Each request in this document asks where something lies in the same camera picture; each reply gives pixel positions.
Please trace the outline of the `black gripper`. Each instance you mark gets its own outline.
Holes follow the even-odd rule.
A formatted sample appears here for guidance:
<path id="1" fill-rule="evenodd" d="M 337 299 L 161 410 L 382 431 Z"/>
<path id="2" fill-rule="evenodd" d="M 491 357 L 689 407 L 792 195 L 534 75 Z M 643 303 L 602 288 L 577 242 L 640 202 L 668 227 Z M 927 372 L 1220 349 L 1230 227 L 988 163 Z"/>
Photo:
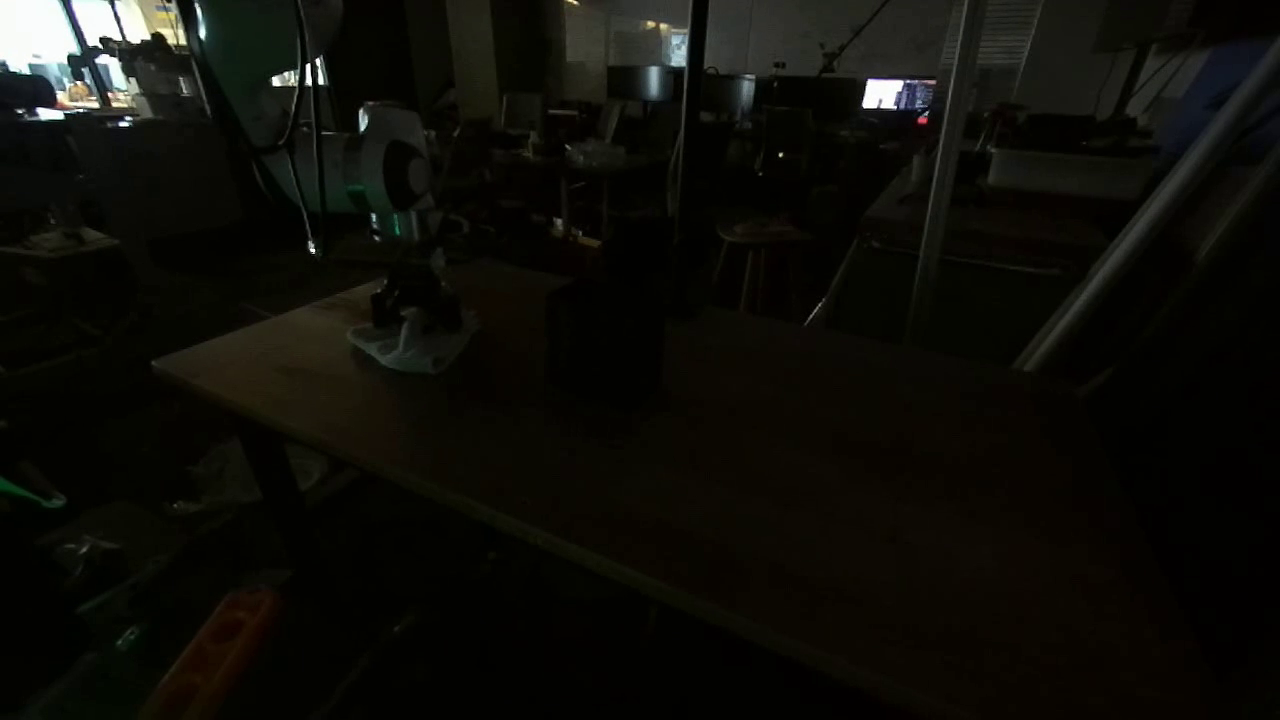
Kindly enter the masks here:
<path id="1" fill-rule="evenodd" d="M 382 282 L 370 290 L 370 322 L 400 326 L 409 317 L 420 317 L 433 333 L 465 326 L 461 299 L 442 282 L 438 242 L 395 242 L 387 257 Z"/>

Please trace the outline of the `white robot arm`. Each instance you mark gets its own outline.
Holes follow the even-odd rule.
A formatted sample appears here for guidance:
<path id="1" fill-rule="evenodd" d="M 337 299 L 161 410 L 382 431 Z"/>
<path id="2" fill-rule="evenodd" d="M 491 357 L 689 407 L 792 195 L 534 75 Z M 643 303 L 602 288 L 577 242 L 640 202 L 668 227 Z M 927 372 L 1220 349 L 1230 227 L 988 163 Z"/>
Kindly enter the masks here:
<path id="1" fill-rule="evenodd" d="M 395 242 L 370 295 L 376 326 L 420 318 L 429 333 L 461 333 L 461 299 L 429 246 L 433 138 L 415 110 L 365 98 L 350 126 L 328 126 L 319 59 L 345 34 L 345 0 L 185 0 L 195 32 L 195 66 L 212 108 L 276 188 L 319 252 L 328 215 L 365 215 L 370 235 Z"/>

